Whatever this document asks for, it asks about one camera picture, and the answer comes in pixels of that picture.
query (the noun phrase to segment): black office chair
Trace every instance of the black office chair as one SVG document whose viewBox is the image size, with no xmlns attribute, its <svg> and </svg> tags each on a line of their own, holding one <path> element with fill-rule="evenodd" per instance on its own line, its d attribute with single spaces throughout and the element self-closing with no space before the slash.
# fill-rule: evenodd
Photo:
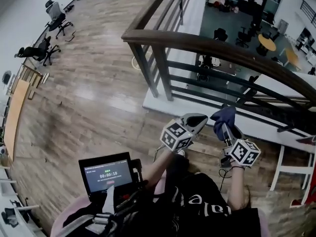
<svg viewBox="0 0 316 237">
<path fill-rule="evenodd" d="M 49 15 L 49 10 L 50 10 L 50 6 L 53 4 L 54 2 L 52 0 L 49 0 L 46 4 L 45 7 L 46 9 L 46 13 Z M 55 29 L 59 28 L 59 31 L 56 35 L 56 39 L 58 39 L 58 35 L 63 32 L 63 36 L 65 36 L 65 28 L 69 27 L 69 26 L 74 26 L 72 22 L 68 21 L 66 22 L 66 15 L 64 13 L 61 13 L 59 15 L 59 17 L 57 19 L 55 19 L 52 22 L 48 22 L 46 24 L 46 26 L 49 27 L 49 31 L 54 31 Z"/>
<path fill-rule="evenodd" d="M 247 45 L 247 42 L 251 42 L 251 34 L 250 31 L 248 33 L 245 33 L 246 28 L 242 27 L 242 32 L 238 32 L 238 38 L 236 39 L 236 45 L 239 45 L 241 47 L 249 47 Z"/>
<path fill-rule="evenodd" d="M 215 40 L 221 40 L 226 41 L 228 38 L 228 35 L 226 34 L 226 31 L 222 28 L 218 28 L 214 31 L 214 39 Z"/>
<path fill-rule="evenodd" d="M 14 55 L 14 57 L 19 57 L 19 58 L 27 58 L 27 57 L 32 57 L 33 59 L 37 61 L 43 61 L 43 66 L 46 67 L 46 61 L 49 60 L 49 64 L 51 65 L 51 60 L 50 57 L 53 53 L 55 52 L 61 52 L 60 48 L 58 45 L 54 45 L 51 50 L 49 50 L 50 47 L 50 39 L 51 37 L 49 36 L 48 38 L 44 38 L 44 40 L 39 44 L 38 47 L 26 47 L 26 48 L 20 48 L 19 52 Z"/>
</svg>

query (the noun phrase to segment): black cable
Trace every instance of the black cable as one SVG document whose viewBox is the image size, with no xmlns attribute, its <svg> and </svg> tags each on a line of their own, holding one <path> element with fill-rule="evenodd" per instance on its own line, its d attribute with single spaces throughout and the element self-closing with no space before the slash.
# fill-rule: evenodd
<svg viewBox="0 0 316 237">
<path fill-rule="evenodd" d="M 223 168 L 221 168 L 220 170 L 218 170 L 219 176 L 223 178 L 222 183 L 221 183 L 221 188 L 219 189 L 219 191 L 222 190 L 224 180 L 225 180 L 226 178 L 231 178 L 231 177 L 232 177 L 232 176 L 226 177 L 226 175 L 227 175 L 227 173 L 230 172 L 233 168 L 242 168 L 243 170 L 245 170 L 245 168 L 244 168 L 244 167 L 241 167 L 241 166 L 233 166 L 233 167 L 231 167 L 230 170 L 225 170 L 225 169 L 223 169 Z M 225 172 L 225 174 L 224 174 L 223 176 L 221 175 L 221 170 L 223 170 L 223 171 Z"/>
</svg>

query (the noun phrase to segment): office chair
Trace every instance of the office chair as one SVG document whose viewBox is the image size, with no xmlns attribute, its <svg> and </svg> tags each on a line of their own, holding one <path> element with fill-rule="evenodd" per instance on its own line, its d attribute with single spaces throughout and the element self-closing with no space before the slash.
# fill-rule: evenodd
<svg viewBox="0 0 316 237">
<path fill-rule="evenodd" d="M 20 48 L 19 52 L 14 55 L 14 57 L 19 57 L 19 58 L 27 58 L 27 57 L 32 57 L 33 59 L 37 61 L 43 61 L 43 66 L 46 67 L 46 61 L 49 60 L 49 64 L 51 65 L 51 60 L 50 57 L 53 53 L 55 52 L 61 52 L 60 48 L 58 45 L 54 45 L 51 50 L 49 50 L 50 47 L 50 39 L 51 37 L 49 36 L 48 38 L 44 38 L 44 40 L 39 44 L 38 47 L 26 47 L 26 48 Z"/>
<path fill-rule="evenodd" d="M 250 31 L 246 34 L 245 33 L 246 28 L 242 27 L 242 32 L 238 32 L 238 38 L 236 39 L 236 45 L 239 45 L 241 47 L 249 47 L 246 42 L 251 42 L 251 34 Z"/>
<path fill-rule="evenodd" d="M 226 31 L 224 29 L 218 28 L 217 30 L 214 31 L 215 40 L 226 41 L 227 38 L 228 38 L 228 35 L 226 34 Z"/>
<path fill-rule="evenodd" d="M 58 2 L 53 2 L 52 0 L 49 0 L 45 4 L 45 7 L 47 8 L 46 13 L 50 16 L 52 20 L 51 22 L 48 22 L 46 24 L 49 27 L 48 30 L 51 32 L 59 28 L 56 39 L 58 39 L 58 35 L 61 32 L 63 32 L 63 36 L 65 36 L 65 28 L 69 26 L 74 26 L 73 23 L 70 21 L 66 22 L 66 15 L 61 12 Z"/>
</svg>

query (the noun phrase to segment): wooden floor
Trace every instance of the wooden floor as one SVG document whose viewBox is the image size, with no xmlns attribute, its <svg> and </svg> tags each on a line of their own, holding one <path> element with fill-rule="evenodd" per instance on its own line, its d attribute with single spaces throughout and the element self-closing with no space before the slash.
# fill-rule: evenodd
<svg viewBox="0 0 316 237">
<path fill-rule="evenodd" d="M 160 145 L 162 127 L 171 116 L 142 107 L 147 85 L 131 66 L 132 53 L 120 36 L 148 0 L 80 0 L 67 15 L 75 24 L 58 43 L 61 53 L 53 55 L 46 84 L 40 88 L 63 101 L 56 106 L 35 95 L 27 101 L 18 135 L 17 158 L 10 175 L 16 190 L 35 210 L 47 233 L 63 209 L 85 193 L 78 160 L 129 151 L 146 165 Z M 267 214 L 273 237 L 298 237 L 315 222 L 309 207 L 289 209 L 292 199 L 302 195 L 303 176 L 281 174 L 276 191 L 269 192 L 277 164 L 279 146 L 256 141 L 263 151 L 246 184 L 253 207 Z M 220 185 L 219 155 L 224 147 L 211 127 L 203 129 L 188 150 L 192 164 Z M 307 164 L 307 155 L 288 152 L 285 160 Z M 230 180 L 226 179 L 226 194 Z"/>
</svg>

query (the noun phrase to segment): railing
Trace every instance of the railing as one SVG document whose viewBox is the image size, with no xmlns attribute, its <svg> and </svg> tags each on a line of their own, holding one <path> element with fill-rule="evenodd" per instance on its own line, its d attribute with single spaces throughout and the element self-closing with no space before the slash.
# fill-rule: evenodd
<svg viewBox="0 0 316 237">
<path fill-rule="evenodd" d="M 316 12 L 304 0 L 301 4 L 301 10 L 305 13 L 311 24 L 316 27 Z"/>
<path fill-rule="evenodd" d="M 144 30 L 162 0 L 151 1 L 138 14 L 122 39 L 130 45 L 154 97 L 158 97 L 157 84 L 161 78 L 164 94 L 169 101 L 180 98 L 217 109 L 220 109 L 224 103 L 240 109 L 237 112 L 239 115 L 277 127 L 278 132 L 290 131 L 304 136 L 303 133 L 294 130 L 298 129 L 309 134 L 316 133 L 316 122 L 311 122 L 316 116 L 310 111 L 311 107 L 316 106 L 316 90 L 308 83 L 276 62 L 253 55 L 244 48 L 226 42 L 186 33 L 160 31 L 157 27 L 153 30 Z M 153 53 L 147 59 L 144 51 L 149 48 Z M 235 76 L 236 74 L 230 75 L 218 69 L 200 67 L 198 62 L 191 65 L 168 60 L 170 49 L 196 53 L 197 61 L 198 56 L 206 55 L 227 61 L 229 67 L 239 66 L 240 70 L 267 75 L 300 93 L 305 97 L 305 101 L 296 102 L 262 85 Z M 158 72 L 156 73 L 152 67 L 157 68 Z M 174 71 L 179 72 L 179 70 L 187 71 L 190 75 L 188 76 L 188 73 L 185 77 L 179 76 L 179 73 L 175 75 Z M 203 75 L 210 80 L 198 80 L 197 75 Z M 270 99 L 276 99 L 283 105 L 258 99 L 255 97 L 258 92 L 269 96 Z"/>
</svg>

